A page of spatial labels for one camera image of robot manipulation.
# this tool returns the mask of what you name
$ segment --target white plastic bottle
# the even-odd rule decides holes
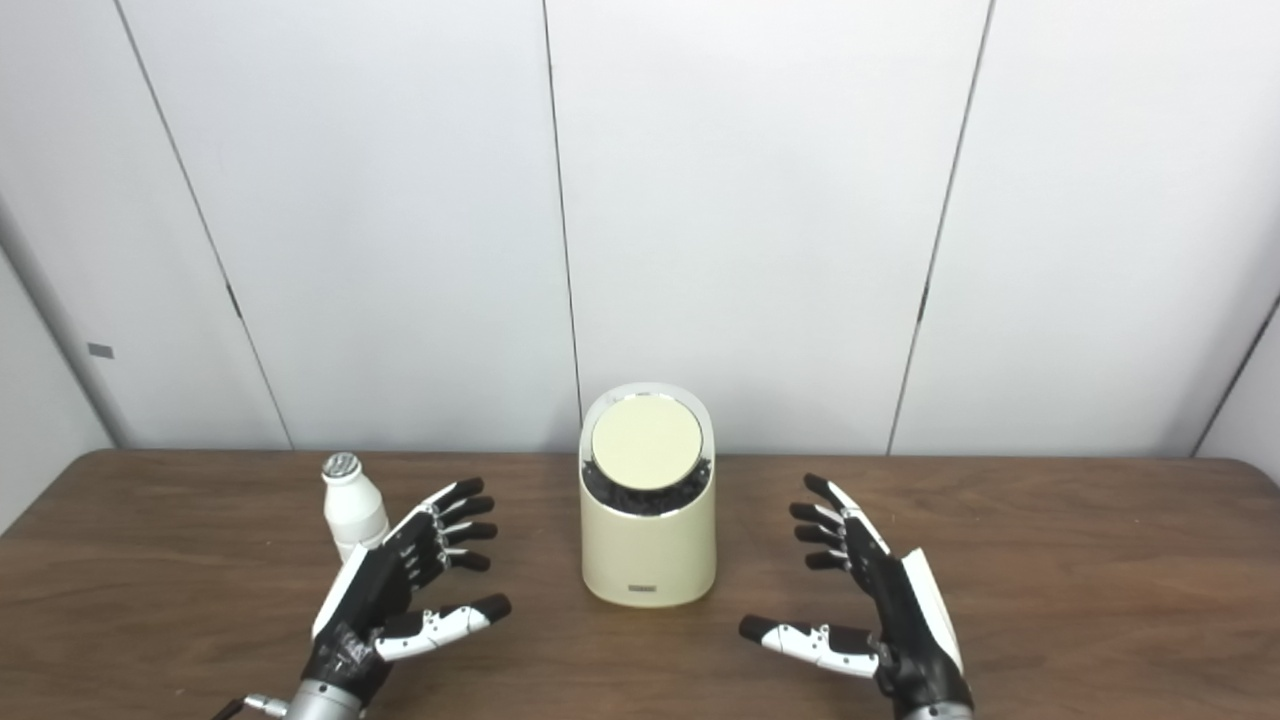
[[[346,562],[357,544],[378,547],[390,530],[383,493],[365,477],[360,459],[338,452],[325,460],[324,519],[329,521],[338,555]]]

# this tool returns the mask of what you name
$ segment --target robotic hand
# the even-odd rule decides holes
[[[381,544],[357,547],[311,626],[311,657],[293,701],[248,696],[243,705],[288,720],[355,720],[387,682],[393,662],[465,638],[511,614],[504,594],[407,612],[413,592],[447,569],[489,569],[488,557],[453,547],[498,534],[489,523],[462,521],[493,510],[493,498],[479,495],[483,489],[480,478],[453,483],[415,507]]]
[[[806,488],[829,502],[791,505],[791,516],[813,523],[796,528],[801,542],[829,550],[805,557],[813,570],[840,569],[876,601],[881,635],[840,625],[814,628],[806,623],[778,623],[755,615],[742,618],[746,639],[819,667],[859,678],[874,678],[893,701],[896,720],[972,720],[973,696],[951,618],[924,552],[901,560],[890,553],[884,538],[856,502],[818,475],[805,475]]]

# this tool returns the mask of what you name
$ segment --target black robotic glove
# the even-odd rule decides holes
[[[791,516],[813,523],[796,528],[803,542],[828,550],[805,557],[814,570],[840,569],[876,601],[881,634],[840,625],[814,628],[755,615],[742,618],[742,637],[819,667],[874,678],[893,701],[897,720],[970,720],[973,696],[964,679],[960,647],[942,594],[922,550],[897,559],[838,487],[805,475],[805,487],[831,503],[792,503]]]
[[[311,657],[293,701],[250,696],[246,705],[289,720],[353,720],[396,661],[430,652],[511,614],[504,594],[407,612],[413,593],[449,568],[489,569],[488,557],[453,547],[498,534],[489,523],[463,521],[493,510],[493,498],[480,496],[481,491],[480,478],[453,483],[415,507],[381,544],[357,547],[311,626]]]

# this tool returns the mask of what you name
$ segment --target white wall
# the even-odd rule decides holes
[[[572,447],[539,3],[123,5],[296,446]]]
[[[111,442],[0,252],[0,533],[81,455]]]
[[[1244,460],[1280,483],[1280,328],[1274,316],[1196,455]]]
[[[1280,291],[1277,29],[996,6],[895,454],[1192,451]]]
[[[1280,292],[1266,0],[996,5],[919,327],[987,0],[123,8],[212,245],[104,0],[0,4],[0,224],[131,445],[1185,455]]]
[[[14,264],[124,443],[287,447],[111,3],[0,3],[0,205]]]
[[[987,3],[547,8],[584,405],[884,452]]]

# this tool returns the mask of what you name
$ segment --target brown table surface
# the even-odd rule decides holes
[[[289,697],[338,569],[323,457],[73,464],[0,538],[0,716],[205,720],[233,696]],[[402,662],[370,717],[888,719],[872,683],[737,637],[745,612],[876,626],[849,577],[804,568],[786,509],[806,470],[900,555],[927,550],[983,720],[1280,716],[1280,492],[1243,464],[727,456],[714,589],[630,610],[580,579],[571,456],[362,459],[393,519],[484,475],[493,569],[447,573],[422,602],[515,605]]]

